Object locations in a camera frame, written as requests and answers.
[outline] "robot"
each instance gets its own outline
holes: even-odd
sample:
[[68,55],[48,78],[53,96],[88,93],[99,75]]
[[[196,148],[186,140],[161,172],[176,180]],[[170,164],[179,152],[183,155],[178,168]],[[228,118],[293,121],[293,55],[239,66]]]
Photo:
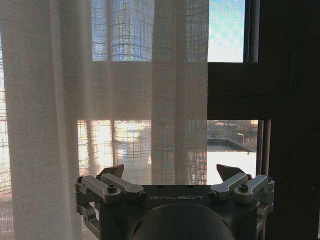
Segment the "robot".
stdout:
[[77,179],[76,211],[99,240],[256,240],[274,209],[275,182],[217,169],[221,184],[138,185],[121,179],[123,164],[105,168]]

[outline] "logo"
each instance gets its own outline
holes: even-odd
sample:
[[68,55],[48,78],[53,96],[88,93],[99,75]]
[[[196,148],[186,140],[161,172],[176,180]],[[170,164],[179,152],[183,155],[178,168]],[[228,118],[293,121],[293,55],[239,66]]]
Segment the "logo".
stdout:
[[151,200],[185,200],[203,199],[205,196],[151,196]]

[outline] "bolt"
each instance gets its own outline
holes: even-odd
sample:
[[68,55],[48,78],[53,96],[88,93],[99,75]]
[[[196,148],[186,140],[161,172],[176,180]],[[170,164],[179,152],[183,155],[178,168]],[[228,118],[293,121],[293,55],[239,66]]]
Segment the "bolt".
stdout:
[[145,191],[141,191],[138,193],[138,200],[145,200],[147,198],[147,193]]
[[218,200],[219,199],[219,196],[218,196],[218,194],[215,192],[215,191],[210,191],[209,193],[208,193],[208,195],[209,195],[209,198],[211,199],[211,200]]
[[248,192],[248,185],[247,184],[241,184],[239,186],[239,191],[242,192],[242,193]]
[[117,187],[115,187],[115,185],[109,185],[107,190],[108,190],[108,193],[114,194],[117,191]]
[[80,183],[81,183],[82,178],[83,178],[83,176],[79,176],[79,177],[78,177],[78,179],[77,179],[78,184],[80,184]]

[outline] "sheer curtain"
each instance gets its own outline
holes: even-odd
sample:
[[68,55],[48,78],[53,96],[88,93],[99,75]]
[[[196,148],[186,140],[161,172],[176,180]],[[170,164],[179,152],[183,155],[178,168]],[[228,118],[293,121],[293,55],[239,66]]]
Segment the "sheer curtain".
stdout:
[[0,239],[88,240],[74,182],[206,184],[208,0],[0,1]]

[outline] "blue sky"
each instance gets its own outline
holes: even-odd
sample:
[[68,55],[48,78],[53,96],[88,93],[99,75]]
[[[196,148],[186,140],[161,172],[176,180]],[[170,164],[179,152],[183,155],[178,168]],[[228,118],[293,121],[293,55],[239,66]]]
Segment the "blue sky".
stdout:
[[242,62],[245,0],[209,0],[208,62]]

